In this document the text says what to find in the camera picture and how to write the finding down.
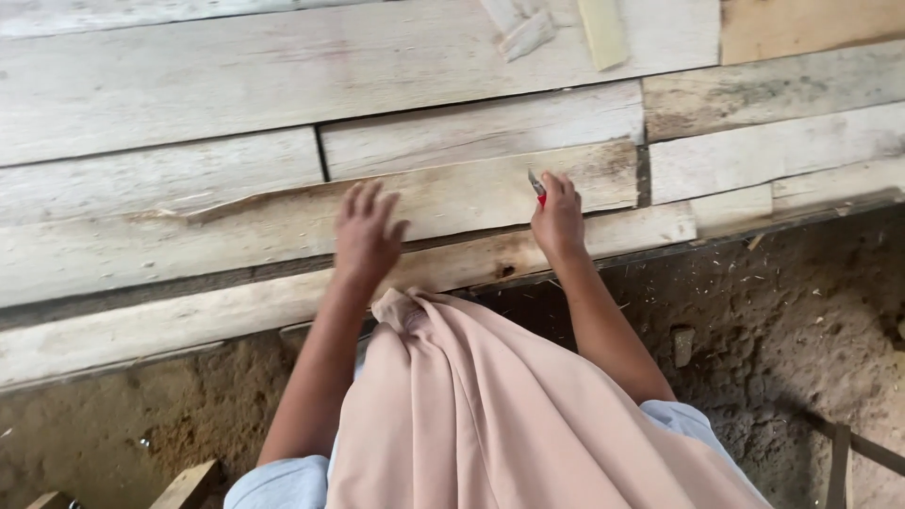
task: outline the forearm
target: forearm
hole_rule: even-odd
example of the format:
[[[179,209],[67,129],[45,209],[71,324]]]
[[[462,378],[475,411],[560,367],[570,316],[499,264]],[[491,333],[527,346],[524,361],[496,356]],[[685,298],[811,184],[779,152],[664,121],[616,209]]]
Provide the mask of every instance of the forearm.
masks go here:
[[[330,455],[339,411],[355,373],[358,333],[373,293],[372,284],[334,276],[283,392],[258,465]]]
[[[554,268],[568,300],[578,353],[609,375],[637,404],[649,399],[675,400],[590,256],[573,254]]]

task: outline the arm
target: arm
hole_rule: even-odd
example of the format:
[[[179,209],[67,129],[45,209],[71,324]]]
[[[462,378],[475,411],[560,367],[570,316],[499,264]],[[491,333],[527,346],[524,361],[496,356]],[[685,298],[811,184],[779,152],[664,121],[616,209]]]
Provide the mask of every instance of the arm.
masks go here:
[[[379,183],[359,183],[343,199],[336,223],[336,269],[273,416],[258,466],[290,457],[330,456],[355,373],[365,310],[399,259],[408,226],[401,221],[386,232],[399,196],[376,200],[379,190]]]
[[[606,289],[585,249],[581,196],[571,180],[543,176],[547,204],[531,230],[568,300],[578,353],[610,376],[635,403],[675,401],[669,383]]]

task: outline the person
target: person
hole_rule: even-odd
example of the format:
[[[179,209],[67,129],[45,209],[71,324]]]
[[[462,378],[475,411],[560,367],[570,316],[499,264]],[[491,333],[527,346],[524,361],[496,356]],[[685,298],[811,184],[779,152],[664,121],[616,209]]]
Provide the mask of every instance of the person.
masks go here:
[[[374,304],[385,323],[362,348],[362,319],[409,223],[389,224],[398,194],[358,183],[258,465],[226,509],[769,507],[707,418],[677,402],[607,291],[573,183],[542,180],[531,230],[566,294],[578,355],[418,290]]]

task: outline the light blue sleeve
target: light blue sleeve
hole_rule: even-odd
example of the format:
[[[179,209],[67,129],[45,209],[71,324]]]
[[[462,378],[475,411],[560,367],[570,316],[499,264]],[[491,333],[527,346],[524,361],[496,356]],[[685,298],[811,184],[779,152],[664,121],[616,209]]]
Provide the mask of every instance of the light blue sleeve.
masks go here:
[[[686,437],[697,438],[716,451],[717,454],[723,456],[738,476],[745,480],[751,491],[757,494],[765,503],[767,502],[764,496],[748,480],[748,476],[741,471],[741,468],[738,468],[735,461],[732,461],[732,456],[726,452],[726,448],[723,447],[713,433],[713,429],[710,427],[710,419],[700,413],[700,410],[685,403],[659,401],[656,399],[645,401],[639,408],[656,427],[673,431]]]
[[[259,466],[230,488],[224,509],[323,509],[327,463],[324,456],[307,456]]]

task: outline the person's left hand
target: person's left hand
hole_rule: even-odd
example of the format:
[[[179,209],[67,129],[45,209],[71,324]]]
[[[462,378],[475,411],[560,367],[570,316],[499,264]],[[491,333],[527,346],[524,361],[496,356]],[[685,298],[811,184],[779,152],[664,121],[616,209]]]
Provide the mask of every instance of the person's left hand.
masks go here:
[[[408,221],[399,221],[387,230],[399,193],[380,197],[379,181],[356,183],[343,196],[337,215],[336,275],[347,277],[375,290],[399,260],[402,238]]]

